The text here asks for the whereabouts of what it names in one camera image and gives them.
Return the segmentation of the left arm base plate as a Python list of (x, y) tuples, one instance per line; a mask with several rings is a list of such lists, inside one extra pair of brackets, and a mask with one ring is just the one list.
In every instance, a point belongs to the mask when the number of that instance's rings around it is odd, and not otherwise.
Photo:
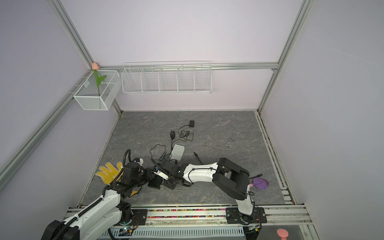
[(124, 210), (119, 224), (122, 226), (143, 226), (146, 224), (147, 215), (147, 209)]

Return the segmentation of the black power brick far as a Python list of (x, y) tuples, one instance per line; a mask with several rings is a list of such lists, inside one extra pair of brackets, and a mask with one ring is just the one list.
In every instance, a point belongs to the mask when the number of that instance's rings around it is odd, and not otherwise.
[(189, 127), (190, 127), (190, 128), (193, 128), (194, 126), (195, 126), (195, 121), (191, 120), (191, 121), (189, 122)]

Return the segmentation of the pink purple toy shovel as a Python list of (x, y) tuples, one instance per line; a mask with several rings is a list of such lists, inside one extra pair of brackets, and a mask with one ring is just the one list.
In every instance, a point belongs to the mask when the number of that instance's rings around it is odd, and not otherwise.
[(269, 182), (263, 178), (254, 178), (249, 184), (250, 187), (256, 187), (259, 190), (266, 190), (269, 186)]

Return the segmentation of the black power adapter plug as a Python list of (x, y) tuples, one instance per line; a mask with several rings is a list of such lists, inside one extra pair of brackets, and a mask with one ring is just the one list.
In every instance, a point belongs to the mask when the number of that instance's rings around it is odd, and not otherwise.
[(171, 137), (172, 140), (174, 140), (174, 139), (176, 138), (176, 133), (175, 133), (175, 131), (171, 131), (171, 132), (170, 132), (170, 137)]

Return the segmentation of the yellow work glove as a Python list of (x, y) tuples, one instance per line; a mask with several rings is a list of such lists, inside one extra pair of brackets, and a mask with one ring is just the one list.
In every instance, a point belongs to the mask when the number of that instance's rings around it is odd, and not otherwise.
[(116, 165), (107, 162), (105, 165), (99, 167), (95, 176), (99, 177), (105, 185), (109, 185), (117, 177), (122, 168), (122, 162), (118, 162)]

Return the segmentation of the black network switch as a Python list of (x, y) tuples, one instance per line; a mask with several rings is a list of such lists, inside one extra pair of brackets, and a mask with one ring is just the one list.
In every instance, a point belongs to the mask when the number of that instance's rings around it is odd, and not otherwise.
[(163, 178), (160, 176), (155, 176), (152, 180), (148, 182), (148, 187), (156, 190), (160, 190), (161, 185), (163, 184)]

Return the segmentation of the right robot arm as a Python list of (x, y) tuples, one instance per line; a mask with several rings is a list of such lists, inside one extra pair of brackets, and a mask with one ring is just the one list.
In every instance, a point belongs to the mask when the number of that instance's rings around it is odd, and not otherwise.
[(148, 187), (158, 190), (161, 186), (174, 190), (178, 184), (191, 187), (197, 182), (213, 183), (237, 202), (238, 216), (229, 216), (228, 220), (249, 225), (255, 219), (250, 173), (229, 159), (220, 158), (218, 162), (209, 165), (165, 162), (155, 166), (152, 173), (154, 178), (149, 181)]

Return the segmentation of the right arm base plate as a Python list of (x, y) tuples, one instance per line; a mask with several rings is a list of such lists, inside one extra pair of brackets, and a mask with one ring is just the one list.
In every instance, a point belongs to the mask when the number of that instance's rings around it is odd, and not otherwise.
[(254, 207), (250, 216), (240, 213), (238, 208), (226, 208), (226, 219), (228, 224), (265, 224), (267, 217), (264, 208)]

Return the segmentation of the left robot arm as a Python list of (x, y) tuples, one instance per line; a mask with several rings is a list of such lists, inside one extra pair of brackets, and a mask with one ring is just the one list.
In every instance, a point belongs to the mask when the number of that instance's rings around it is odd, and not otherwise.
[(141, 189), (154, 175), (151, 169), (142, 166), (142, 160), (131, 159), (131, 150), (126, 150), (123, 168), (118, 175), (104, 187), (99, 196), (86, 208), (64, 221), (53, 221), (45, 229), (43, 240), (96, 240), (104, 232), (115, 239), (111, 227), (122, 225), (132, 233), (145, 223), (145, 214), (135, 214), (126, 198), (134, 196), (136, 188)]

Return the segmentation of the artificial tulip flower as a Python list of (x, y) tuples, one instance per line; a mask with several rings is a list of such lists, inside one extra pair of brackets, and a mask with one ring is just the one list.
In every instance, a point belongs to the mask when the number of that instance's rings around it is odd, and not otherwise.
[(99, 65), (97, 63), (92, 63), (92, 70), (96, 79), (97, 89), (98, 89), (98, 96), (100, 97), (100, 85), (104, 81), (104, 79), (107, 77), (106, 75), (100, 76), (98, 73)]

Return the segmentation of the white mesh basket small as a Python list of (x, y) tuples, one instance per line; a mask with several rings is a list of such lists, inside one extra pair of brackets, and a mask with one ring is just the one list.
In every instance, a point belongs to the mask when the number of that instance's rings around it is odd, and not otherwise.
[(100, 85), (100, 97), (98, 96), (94, 73), (86, 78), (74, 94), (75, 100), (83, 110), (108, 111), (122, 87), (122, 80), (118, 71), (98, 70), (98, 73), (100, 76), (107, 76)]

